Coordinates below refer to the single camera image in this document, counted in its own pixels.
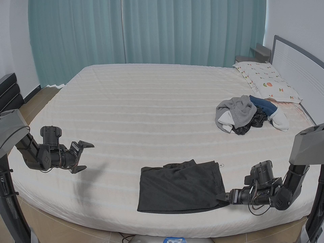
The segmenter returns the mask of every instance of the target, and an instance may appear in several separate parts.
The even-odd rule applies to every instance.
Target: white wall
[[[0,77],[14,72],[22,97],[39,86],[31,52],[28,0],[0,0]]]
[[[271,50],[274,35],[324,61],[324,0],[267,0],[263,44]]]

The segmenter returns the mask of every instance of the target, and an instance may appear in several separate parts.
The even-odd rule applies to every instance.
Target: curtain
[[[42,87],[93,64],[125,63],[121,0],[29,0],[30,43]]]
[[[122,0],[127,63],[230,67],[263,43],[266,0]]]

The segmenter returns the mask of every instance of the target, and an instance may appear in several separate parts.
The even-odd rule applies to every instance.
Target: white label sticker
[[[73,148],[76,149],[77,152],[79,152],[79,148],[74,143],[72,143],[72,146],[73,146]]]
[[[238,190],[235,189],[234,203],[237,202]]]

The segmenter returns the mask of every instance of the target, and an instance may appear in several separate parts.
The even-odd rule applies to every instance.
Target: white headboard
[[[300,104],[314,123],[324,123],[324,62],[275,35],[270,63],[302,97]]]

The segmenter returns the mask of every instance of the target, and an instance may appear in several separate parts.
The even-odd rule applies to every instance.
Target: black stand pole
[[[309,242],[317,242],[318,237],[322,233],[322,224],[324,221],[324,165],[321,165],[321,172],[318,178],[318,186],[312,211],[306,222],[306,232]]]
[[[7,154],[0,158],[0,214],[16,243],[30,243],[31,232],[11,180]]]

